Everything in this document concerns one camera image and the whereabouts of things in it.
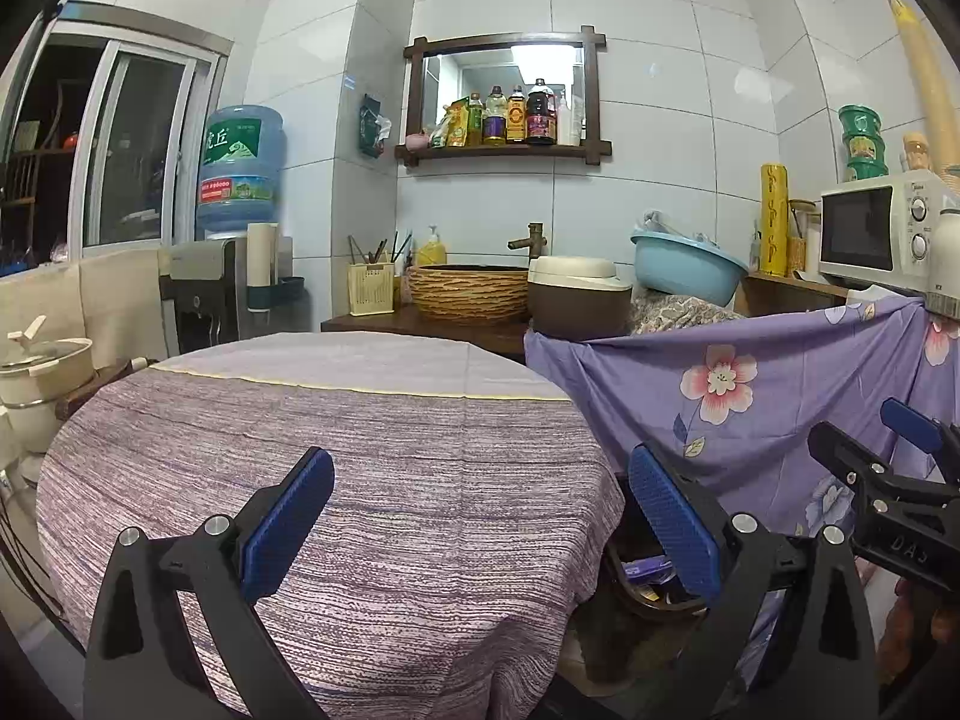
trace striped tablecloth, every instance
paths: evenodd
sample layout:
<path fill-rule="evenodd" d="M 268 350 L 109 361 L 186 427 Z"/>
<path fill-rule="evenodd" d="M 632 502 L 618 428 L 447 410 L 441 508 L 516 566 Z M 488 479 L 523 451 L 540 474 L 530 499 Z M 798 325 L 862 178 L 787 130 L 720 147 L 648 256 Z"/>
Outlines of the striped tablecloth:
<path fill-rule="evenodd" d="M 592 594 L 623 499 L 578 410 L 521 365 L 435 338 L 278 335 L 103 389 L 37 496 L 56 589 L 86 640 L 119 531 L 235 514 L 318 445 L 336 485 L 257 613 L 331 718 L 522 718 Z M 182 596 L 221 699 L 242 707 Z"/>

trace red object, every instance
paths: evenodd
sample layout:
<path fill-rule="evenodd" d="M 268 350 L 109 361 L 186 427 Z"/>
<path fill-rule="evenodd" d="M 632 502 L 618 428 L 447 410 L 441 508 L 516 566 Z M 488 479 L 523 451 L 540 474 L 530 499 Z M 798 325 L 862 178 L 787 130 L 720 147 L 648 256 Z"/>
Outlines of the red object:
<path fill-rule="evenodd" d="M 233 180 L 230 178 L 210 178 L 200 184 L 200 202 L 214 202 L 229 200 L 233 191 Z"/>

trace microwave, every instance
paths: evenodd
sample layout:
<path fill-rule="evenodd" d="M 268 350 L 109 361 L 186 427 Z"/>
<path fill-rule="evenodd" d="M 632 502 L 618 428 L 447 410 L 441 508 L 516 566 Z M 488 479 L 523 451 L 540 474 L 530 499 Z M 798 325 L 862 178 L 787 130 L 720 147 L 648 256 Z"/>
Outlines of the microwave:
<path fill-rule="evenodd" d="M 820 273 L 926 292 L 930 240 L 956 195 L 930 170 L 840 184 L 821 194 Z"/>

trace metal screw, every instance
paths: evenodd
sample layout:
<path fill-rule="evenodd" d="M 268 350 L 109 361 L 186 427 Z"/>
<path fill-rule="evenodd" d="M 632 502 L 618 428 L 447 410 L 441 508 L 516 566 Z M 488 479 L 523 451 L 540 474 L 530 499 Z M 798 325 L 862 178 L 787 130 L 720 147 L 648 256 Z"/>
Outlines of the metal screw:
<path fill-rule="evenodd" d="M 229 527 L 229 519 L 223 517 L 222 514 L 217 514 L 216 517 L 210 517 L 210 519 L 203 524 L 203 529 L 207 531 L 210 536 L 219 536 L 220 533 L 224 533 Z"/>
<path fill-rule="evenodd" d="M 138 538 L 140 538 L 140 531 L 138 531 L 137 528 L 123 528 L 120 532 L 120 538 L 118 538 L 117 541 L 120 541 L 123 546 L 128 547 L 135 543 Z"/>
<path fill-rule="evenodd" d="M 750 514 L 733 514 L 733 527 L 741 533 L 752 533 L 757 529 L 757 521 Z"/>
<path fill-rule="evenodd" d="M 824 528 L 824 538 L 832 544 L 842 544 L 845 537 L 836 525 L 827 525 Z"/>

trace wooden counter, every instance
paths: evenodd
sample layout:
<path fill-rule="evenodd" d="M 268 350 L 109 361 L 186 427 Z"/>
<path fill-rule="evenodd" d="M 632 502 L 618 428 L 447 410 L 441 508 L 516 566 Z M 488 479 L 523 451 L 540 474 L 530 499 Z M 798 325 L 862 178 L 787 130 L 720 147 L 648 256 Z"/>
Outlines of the wooden counter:
<path fill-rule="evenodd" d="M 392 314 L 352 317 L 346 314 L 320 324 L 323 333 L 366 330 L 371 333 L 395 333 L 400 336 L 426 336 L 466 341 L 488 352 L 523 362 L 523 334 L 527 322 L 503 324 L 456 324 L 424 317 L 416 306 L 402 306 Z"/>
<path fill-rule="evenodd" d="M 754 271 L 740 281 L 733 308 L 746 317 L 766 317 L 768 314 L 816 311 L 843 305 L 846 301 L 847 289 L 844 287 Z"/>

